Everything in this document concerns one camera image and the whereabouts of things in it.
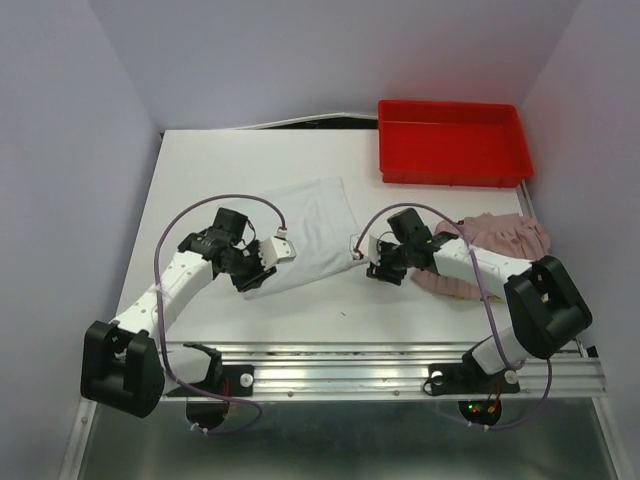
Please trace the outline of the white skirt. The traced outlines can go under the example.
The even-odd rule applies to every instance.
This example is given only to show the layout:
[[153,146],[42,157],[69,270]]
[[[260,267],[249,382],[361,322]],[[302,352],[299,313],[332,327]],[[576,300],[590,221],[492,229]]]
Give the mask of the white skirt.
[[296,258],[277,267],[261,287],[243,294],[254,300],[341,273],[358,264],[353,241],[360,233],[343,181],[325,178],[265,192],[284,214]]

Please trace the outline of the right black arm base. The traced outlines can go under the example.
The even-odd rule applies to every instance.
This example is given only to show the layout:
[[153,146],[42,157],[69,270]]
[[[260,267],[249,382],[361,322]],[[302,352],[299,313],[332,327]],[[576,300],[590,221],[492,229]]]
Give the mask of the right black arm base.
[[471,426],[485,430],[496,427],[501,419],[502,397],[521,392],[518,377],[504,365],[487,374],[473,357],[478,345],[462,355],[459,362],[434,363],[428,366],[422,391],[429,397],[461,395],[458,409]]

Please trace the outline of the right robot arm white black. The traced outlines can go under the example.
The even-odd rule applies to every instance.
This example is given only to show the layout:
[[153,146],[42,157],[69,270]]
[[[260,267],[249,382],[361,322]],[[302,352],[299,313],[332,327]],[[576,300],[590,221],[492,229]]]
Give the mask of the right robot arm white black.
[[506,368],[530,358],[547,360],[592,325],[592,313],[559,259],[518,259],[480,248],[459,222],[435,234],[422,221],[421,208],[394,205],[387,220],[394,241],[362,232],[353,255],[368,260],[367,276],[381,282],[399,285],[415,269],[473,284],[484,302],[497,297],[506,303],[510,326],[498,329],[490,318],[490,337],[460,366],[466,387],[482,390]]

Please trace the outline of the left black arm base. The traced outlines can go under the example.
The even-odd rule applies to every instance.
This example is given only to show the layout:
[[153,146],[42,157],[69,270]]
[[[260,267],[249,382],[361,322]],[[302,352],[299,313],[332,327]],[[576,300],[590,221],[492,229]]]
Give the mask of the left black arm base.
[[178,375],[172,394],[188,398],[185,414],[192,431],[230,435],[261,419],[262,407],[252,400],[252,365],[226,365],[218,349],[198,342],[182,344],[170,359]]

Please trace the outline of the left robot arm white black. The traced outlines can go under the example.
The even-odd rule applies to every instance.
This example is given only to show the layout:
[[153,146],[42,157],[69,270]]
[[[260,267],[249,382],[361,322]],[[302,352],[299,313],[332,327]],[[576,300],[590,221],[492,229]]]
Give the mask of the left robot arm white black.
[[244,239],[252,226],[237,211],[221,208],[212,224],[188,234],[167,267],[153,260],[153,284],[126,310],[109,322],[94,322],[83,340],[80,393],[83,398],[138,418],[147,417],[160,399],[182,388],[201,398],[250,404],[251,390],[238,374],[227,373],[222,354],[198,342],[187,351],[205,359],[182,378],[170,359],[169,327],[186,306],[219,276],[226,275],[240,293],[257,289],[276,274],[281,263],[295,258],[287,224],[274,236]]

